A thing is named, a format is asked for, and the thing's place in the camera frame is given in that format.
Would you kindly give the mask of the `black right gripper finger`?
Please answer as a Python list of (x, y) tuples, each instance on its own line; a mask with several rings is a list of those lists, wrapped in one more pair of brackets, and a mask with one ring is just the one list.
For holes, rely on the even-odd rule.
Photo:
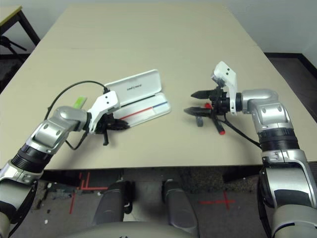
[(184, 112), (192, 116), (210, 116), (211, 109), (201, 107), (189, 107), (184, 109)]
[(201, 90), (191, 94), (191, 97), (196, 99), (209, 99), (210, 94), (211, 94), (210, 90)]

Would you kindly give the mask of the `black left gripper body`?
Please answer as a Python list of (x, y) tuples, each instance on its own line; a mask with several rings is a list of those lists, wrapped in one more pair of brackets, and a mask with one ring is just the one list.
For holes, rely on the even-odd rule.
[(105, 134), (108, 130), (116, 130), (116, 121), (113, 114), (104, 114), (98, 121), (95, 134)]

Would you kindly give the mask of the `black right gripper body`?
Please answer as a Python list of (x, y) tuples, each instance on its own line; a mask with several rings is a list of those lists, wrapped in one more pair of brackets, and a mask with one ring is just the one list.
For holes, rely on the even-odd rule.
[(230, 112), (230, 98), (227, 97), (227, 92), (220, 87), (211, 90), (209, 99), (211, 106), (216, 115), (222, 116)]

